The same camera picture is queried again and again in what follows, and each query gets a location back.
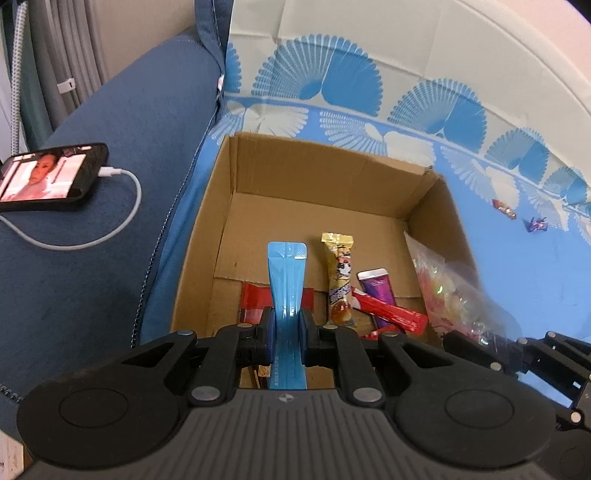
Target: phone screen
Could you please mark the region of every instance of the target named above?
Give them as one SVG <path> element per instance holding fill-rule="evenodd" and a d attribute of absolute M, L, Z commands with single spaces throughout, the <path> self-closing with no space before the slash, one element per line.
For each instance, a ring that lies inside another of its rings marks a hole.
<path fill-rule="evenodd" d="M 0 203 L 67 198 L 86 158 L 83 148 L 55 148 L 9 159 L 2 168 Z"/>

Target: smartphone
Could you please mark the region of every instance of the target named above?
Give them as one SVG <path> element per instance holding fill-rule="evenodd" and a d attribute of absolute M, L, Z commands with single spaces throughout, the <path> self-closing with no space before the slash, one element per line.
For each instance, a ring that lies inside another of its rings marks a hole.
<path fill-rule="evenodd" d="M 0 170 L 0 212 L 62 210 L 90 192 L 109 149 L 103 143 L 46 148 L 10 157 Z"/>

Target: purple tube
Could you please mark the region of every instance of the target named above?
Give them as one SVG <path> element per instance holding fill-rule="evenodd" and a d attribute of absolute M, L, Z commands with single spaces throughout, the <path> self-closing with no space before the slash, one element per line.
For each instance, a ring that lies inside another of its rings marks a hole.
<path fill-rule="evenodd" d="M 359 272 L 357 278 L 366 294 L 390 305 L 396 305 L 396 300 L 394 300 L 394 295 L 392 294 L 392 286 L 390 285 L 390 277 L 385 268 Z M 391 325 L 389 321 L 381 317 L 376 317 L 375 315 L 372 315 L 372 317 L 374 318 L 377 329 Z"/>

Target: gold snack wrapper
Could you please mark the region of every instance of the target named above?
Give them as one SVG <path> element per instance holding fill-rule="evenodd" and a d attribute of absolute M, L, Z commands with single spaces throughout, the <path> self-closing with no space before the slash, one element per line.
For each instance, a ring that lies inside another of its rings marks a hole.
<path fill-rule="evenodd" d="M 342 233 L 323 233 L 329 269 L 328 323 L 354 326 L 351 297 L 351 248 L 353 237 Z"/>

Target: iridescent plastic bag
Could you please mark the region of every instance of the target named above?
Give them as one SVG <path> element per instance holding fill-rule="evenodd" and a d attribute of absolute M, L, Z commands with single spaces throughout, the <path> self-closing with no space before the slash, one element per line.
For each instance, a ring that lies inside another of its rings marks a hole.
<path fill-rule="evenodd" d="M 429 323 L 443 337 L 458 330 L 496 351 L 506 340 L 521 336 L 513 316 L 478 287 L 476 273 L 467 265 L 447 262 L 405 233 L 408 250 L 417 272 Z"/>

